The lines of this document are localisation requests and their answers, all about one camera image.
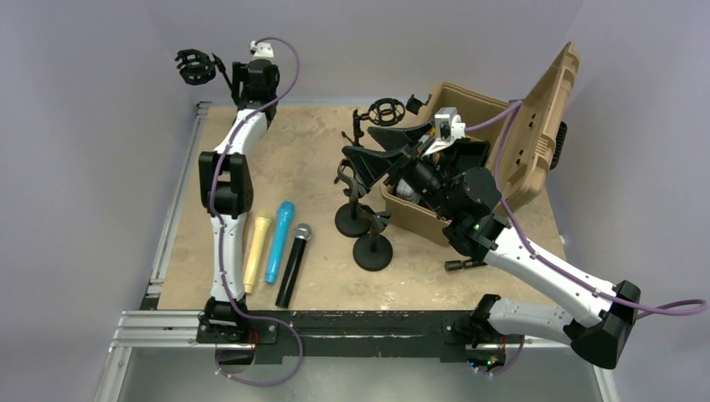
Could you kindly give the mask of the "black tripod mic stand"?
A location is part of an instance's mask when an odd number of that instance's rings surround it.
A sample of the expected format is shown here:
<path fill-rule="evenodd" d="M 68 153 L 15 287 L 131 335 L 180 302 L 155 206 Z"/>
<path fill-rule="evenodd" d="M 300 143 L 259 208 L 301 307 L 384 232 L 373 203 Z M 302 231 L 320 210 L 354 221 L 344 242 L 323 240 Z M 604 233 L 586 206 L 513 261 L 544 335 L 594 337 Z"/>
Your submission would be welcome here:
<path fill-rule="evenodd" d="M 364 113 L 358 109 L 352 111 L 352 137 L 345 131 L 341 132 L 343 138 L 347 139 L 354 147 L 360 147 L 360 139 L 364 137 L 361 128 L 362 121 L 369 121 L 375 126 L 390 127 L 400 123 L 406 114 L 405 105 L 402 101 L 384 97 L 374 101 Z"/>

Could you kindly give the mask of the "black round-base stand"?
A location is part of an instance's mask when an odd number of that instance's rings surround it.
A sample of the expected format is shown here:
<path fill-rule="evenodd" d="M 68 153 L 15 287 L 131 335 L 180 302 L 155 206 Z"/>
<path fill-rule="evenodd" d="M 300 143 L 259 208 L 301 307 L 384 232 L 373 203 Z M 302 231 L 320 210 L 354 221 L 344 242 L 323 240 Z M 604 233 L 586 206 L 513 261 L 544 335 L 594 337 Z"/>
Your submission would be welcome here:
<path fill-rule="evenodd" d="M 391 213 L 375 212 L 366 204 L 358 206 L 358 216 L 369 223 L 368 231 L 361 235 L 353 245 L 352 256 L 356 264 L 366 271 L 381 271 L 393 259 L 394 250 L 391 242 L 383 235 Z"/>
<path fill-rule="evenodd" d="M 337 167 L 335 182 L 344 182 L 347 188 L 343 189 L 348 201 L 336 212 L 334 223 L 341 235 L 348 238 L 357 238 L 369 231 L 370 223 L 366 218 L 358 215 L 360 198 L 366 193 L 366 188 L 358 178 L 352 163 L 343 158 Z"/>
<path fill-rule="evenodd" d="M 220 73 L 228 86 L 232 102 L 238 104 L 234 99 L 233 83 L 226 66 L 216 54 L 209 55 L 197 49 L 182 49 L 177 52 L 174 61 L 177 63 L 178 73 L 187 85 L 205 85 Z"/>

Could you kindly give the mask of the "blue microphone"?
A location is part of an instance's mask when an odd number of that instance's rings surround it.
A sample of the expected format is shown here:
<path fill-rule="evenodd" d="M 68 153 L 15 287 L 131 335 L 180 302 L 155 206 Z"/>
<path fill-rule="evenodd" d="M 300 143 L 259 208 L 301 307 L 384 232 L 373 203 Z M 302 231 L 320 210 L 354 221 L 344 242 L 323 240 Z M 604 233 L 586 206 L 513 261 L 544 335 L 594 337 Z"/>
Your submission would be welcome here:
<path fill-rule="evenodd" d="M 266 284 L 275 284 L 278 278 L 286 238 L 291 227 L 291 222 L 295 216 L 295 212 L 296 206 L 291 201 L 282 202 L 277 210 L 276 227 L 265 273 Z"/>

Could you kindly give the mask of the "black grey-head microphone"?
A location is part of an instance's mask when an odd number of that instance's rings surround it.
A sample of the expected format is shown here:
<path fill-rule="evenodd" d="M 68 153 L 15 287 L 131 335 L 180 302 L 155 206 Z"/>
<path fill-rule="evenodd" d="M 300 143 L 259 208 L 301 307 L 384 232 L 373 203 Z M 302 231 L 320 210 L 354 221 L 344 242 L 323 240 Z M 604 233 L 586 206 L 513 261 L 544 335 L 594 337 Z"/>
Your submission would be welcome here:
<path fill-rule="evenodd" d="M 306 251 L 307 242 L 312 237 L 312 228 L 309 224 L 300 223 L 294 230 L 294 241 L 291 247 L 284 278 L 280 284 L 275 305 L 286 309 L 289 307 L 293 291 L 296 286 L 301 262 Z"/>

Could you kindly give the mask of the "cream microphone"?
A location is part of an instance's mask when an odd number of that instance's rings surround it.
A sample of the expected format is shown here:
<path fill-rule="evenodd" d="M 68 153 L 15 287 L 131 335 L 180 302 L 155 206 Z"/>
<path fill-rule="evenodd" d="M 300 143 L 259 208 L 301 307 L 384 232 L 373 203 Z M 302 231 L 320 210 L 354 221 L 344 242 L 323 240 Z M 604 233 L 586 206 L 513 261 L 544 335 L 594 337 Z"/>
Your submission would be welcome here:
<path fill-rule="evenodd" d="M 261 256 L 269 234 L 273 214 L 262 209 L 257 212 L 251 225 L 251 242 L 244 264 L 244 291 L 251 294 L 255 288 L 257 274 L 260 268 Z"/>

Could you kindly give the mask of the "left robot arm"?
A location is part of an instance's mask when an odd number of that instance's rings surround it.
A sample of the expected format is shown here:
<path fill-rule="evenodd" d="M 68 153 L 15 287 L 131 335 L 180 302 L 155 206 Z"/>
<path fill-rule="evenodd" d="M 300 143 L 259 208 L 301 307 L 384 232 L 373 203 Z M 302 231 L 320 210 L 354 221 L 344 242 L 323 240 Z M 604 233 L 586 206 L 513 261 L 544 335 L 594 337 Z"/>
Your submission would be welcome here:
<path fill-rule="evenodd" d="M 252 333 L 243 278 L 244 226 L 254 201 L 248 155 L 274 119 L 279 82 L 277 65 L 267 59 L 235 62 L 233 125 L 216 148 L 198 156 L 199 194 L 214 236 L 214 275 L 198 316 L 198 343 L 241 343 Z"/>

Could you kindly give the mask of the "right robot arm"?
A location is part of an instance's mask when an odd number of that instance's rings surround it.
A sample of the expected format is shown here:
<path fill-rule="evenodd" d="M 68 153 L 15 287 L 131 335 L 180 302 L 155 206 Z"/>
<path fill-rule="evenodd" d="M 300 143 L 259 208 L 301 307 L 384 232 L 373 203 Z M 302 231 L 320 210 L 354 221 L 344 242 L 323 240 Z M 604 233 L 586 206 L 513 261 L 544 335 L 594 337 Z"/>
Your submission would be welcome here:
<path fill-rule="evenodd" d="M 617 283 L 570 265 L 531 241 L 503 203 L 493 173 L 466 157 L 469 142 L 449 139 L 435 149 L 430 125 L 374 127 L 378 150 L 345 146 L 342 154 L 357 184 L 370 189 L 379 181 L 406 182 L 429 211 L 445 221 L 449 245 L 477 264 L 505 271 L 548 297 L 548 307 L 482 297 L 471 315 L 472 334 L 534 336 L 568 345 L 583 360 L 602 369 L 618 366 L 638 319 L 641 289 Z"/>

